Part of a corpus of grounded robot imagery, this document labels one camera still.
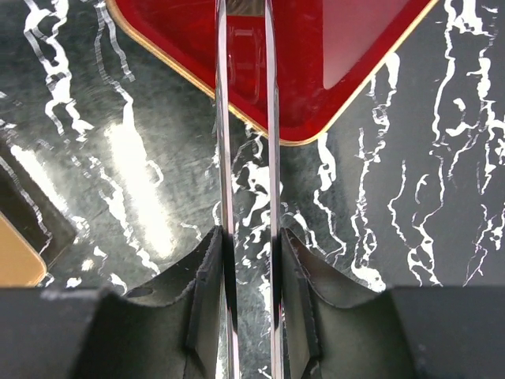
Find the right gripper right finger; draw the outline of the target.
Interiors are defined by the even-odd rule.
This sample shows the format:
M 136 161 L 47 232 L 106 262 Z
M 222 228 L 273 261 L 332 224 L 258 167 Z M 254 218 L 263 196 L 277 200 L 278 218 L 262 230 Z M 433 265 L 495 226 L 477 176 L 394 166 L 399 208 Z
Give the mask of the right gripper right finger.
M 503 287 L 376 293 L 281 238 L 290 377 L 503 377 Z

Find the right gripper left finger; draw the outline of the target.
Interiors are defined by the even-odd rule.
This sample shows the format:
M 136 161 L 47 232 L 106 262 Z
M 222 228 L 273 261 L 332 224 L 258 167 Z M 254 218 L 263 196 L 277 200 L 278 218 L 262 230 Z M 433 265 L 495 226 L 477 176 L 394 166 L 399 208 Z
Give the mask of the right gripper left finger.
M 213 378 L 223 232 L 124 295 L 107 288 L 1 292 L 4 378 Z

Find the gold chocolate tin box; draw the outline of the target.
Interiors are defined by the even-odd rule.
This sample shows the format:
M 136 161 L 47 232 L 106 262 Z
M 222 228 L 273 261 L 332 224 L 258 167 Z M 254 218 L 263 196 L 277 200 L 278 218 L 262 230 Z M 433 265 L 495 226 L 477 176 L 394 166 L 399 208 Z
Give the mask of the gold chocolate tin box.
M 47 274 L 41 256 L 1 214 L 1 287 L 34 287 Z

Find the red square tray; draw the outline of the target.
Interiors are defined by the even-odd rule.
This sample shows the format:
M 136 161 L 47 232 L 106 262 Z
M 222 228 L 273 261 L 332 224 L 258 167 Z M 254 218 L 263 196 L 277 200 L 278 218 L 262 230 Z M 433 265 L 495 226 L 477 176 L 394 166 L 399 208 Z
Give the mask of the red square tray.
M 215 93 L 216 2 L 107 4 L 124 32 L 209 96 Z M 273 2 L 280 141 L 325 132 L 433 7 L 431 1 Z M 230 111 L 267 131 L 265 4 L 228 1 Z

